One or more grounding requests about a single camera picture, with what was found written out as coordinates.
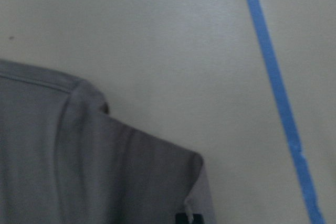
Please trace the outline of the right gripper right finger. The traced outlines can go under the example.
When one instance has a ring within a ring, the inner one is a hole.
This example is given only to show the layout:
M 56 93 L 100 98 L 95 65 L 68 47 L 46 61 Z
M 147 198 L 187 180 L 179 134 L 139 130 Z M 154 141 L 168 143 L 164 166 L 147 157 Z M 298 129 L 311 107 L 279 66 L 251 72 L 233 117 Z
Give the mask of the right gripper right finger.
M 192 224 L 203 224 L 203 215 L 202 214 L 193 214 Z

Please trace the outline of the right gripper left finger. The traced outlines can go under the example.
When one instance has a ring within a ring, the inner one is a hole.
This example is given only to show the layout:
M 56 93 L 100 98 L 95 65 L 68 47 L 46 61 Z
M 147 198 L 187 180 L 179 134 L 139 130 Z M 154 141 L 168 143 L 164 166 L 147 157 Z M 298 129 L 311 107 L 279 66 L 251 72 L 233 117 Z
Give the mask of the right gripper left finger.
M 188 224 L 188 216 L 186 213 L 177 213 L 175 215 L 175 224 Z

